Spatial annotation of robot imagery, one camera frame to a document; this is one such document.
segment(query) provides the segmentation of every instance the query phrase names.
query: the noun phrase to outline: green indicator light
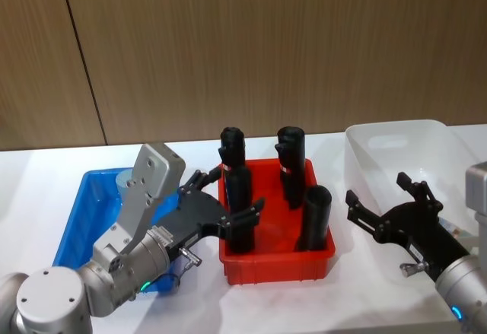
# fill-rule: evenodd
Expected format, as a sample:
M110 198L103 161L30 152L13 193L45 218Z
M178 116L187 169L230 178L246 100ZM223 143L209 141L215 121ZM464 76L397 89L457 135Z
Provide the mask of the green indicator light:
M147 287L149 287L151 285L151 282L150 281L147 281L146 283L144 283L142 285L142 287L140 287L140 291L144 291Z

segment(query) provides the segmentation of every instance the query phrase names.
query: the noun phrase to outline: black cylinder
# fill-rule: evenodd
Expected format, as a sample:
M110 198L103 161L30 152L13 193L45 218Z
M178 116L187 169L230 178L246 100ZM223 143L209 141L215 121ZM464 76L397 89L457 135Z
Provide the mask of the black cylinder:
M299 127L286 126L277 133L278 144L275 146L281 164L281 182L284 198L289 208L301 206L305 184L304 173L304 131Z
M225 127L220 134L218 149L225 170L245 165L244 133L237 127Z
M323 186L308 188L304 195L303 220L297 249L324 250L332 195Z
M225 189L230 214L241 212L252 204L252 175L245 165L224 172ZM253 227L232 230L230 249L234 253L247 253L254 248Z

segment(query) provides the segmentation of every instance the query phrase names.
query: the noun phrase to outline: wooden wall panel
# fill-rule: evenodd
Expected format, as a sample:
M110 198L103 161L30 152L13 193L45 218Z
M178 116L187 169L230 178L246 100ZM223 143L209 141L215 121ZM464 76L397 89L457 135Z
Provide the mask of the wooden wall panel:
M0 0L0 150L103 143L66 0Z
M487 122L487 0L69 0L109 143Z

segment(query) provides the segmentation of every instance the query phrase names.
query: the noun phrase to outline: blue plastic tray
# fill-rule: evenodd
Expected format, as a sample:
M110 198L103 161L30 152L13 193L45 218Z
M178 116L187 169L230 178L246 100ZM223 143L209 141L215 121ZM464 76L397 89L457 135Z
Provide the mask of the blue plastic tray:
M94 242L115 223L120 213L122 199L116 188L115 178L126 169L128 168L92 170L84 174L53 266L78 269L90 260ZM152 223L176 207L175 193L161 203ZM174 279L171 276L163 276L144 292L168 292L173 286Z

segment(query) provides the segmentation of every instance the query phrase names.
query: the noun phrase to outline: red plastic bin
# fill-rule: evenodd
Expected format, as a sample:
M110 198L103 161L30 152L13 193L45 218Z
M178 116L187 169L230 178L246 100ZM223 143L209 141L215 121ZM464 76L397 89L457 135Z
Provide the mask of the red plastic bin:
M298 252L296 241L301 232L301 208L290 210L284 200L279 178L279 159L247 161L252 172L253 198L265 197L266 204L255 230L255 250L236 254L220 240L220 260L230 285L246 283L303 281L326 276L328 259L335 255L330 229L326 248L321 251ZM317 184L311 161L306 160L306 185ZM218 181L218 199L227 208L224 179Z

